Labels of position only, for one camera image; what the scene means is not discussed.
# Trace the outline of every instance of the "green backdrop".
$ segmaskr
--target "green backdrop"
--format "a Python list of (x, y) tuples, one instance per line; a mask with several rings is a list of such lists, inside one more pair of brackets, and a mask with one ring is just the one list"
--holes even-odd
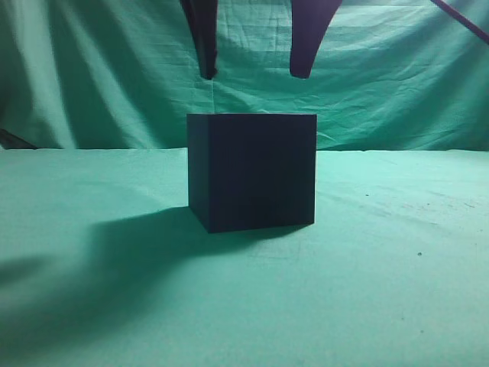
[[(448, 3), (489, 31), (487, 0)], [(178, 0), (1, 0), (0, 127), (176, 148), (188, 112), (303, 112), (318, 149), (489, 150), (489, 47), (430, 0), (345, 0), (309, 80), (289, 74), (289, 0), (220, 0), (218, 29), (206, 81)]]

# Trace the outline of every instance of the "green cloth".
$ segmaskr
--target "green cloth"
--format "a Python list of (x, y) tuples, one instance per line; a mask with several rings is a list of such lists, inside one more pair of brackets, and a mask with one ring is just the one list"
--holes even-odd
[(0, 365), (489, 365), (489, 153), (317, 161), (315, 225), (207, 235), (184, 149), (3, 151)]
[[(488, 1), (449, 3), (489, 31)], [(45, 148), (177, 148), (189, 112), (305, 112), (319, 149), (489, 150), (489, 47), (430, 0), (345, 0), (309, 80), (290, 44), (288, 0), (219, 0), (209, 82), (178, 0), (3, 0), (0, 126)]]

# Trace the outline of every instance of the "green tablecloth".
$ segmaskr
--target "green tablecloth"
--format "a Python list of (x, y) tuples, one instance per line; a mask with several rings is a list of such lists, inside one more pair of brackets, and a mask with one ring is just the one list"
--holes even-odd
[(489, 153), (318, 152), (314, 226), (218, 235), (184, 149), (0, 175), (2, 367), (489, 365)]

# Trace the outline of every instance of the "dark box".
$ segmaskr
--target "dark box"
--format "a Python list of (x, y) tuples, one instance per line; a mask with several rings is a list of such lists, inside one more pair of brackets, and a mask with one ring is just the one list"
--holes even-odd
[(189, 207), (208, 232), (314, 223), (316, 115), (188, 115)]

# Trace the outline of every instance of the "black cube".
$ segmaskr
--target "black cube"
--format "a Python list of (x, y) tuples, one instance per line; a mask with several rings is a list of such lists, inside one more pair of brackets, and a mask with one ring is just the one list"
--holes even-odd
[(188, 115), (189, 207), (209, 233), (314, 223), (316, 115)]

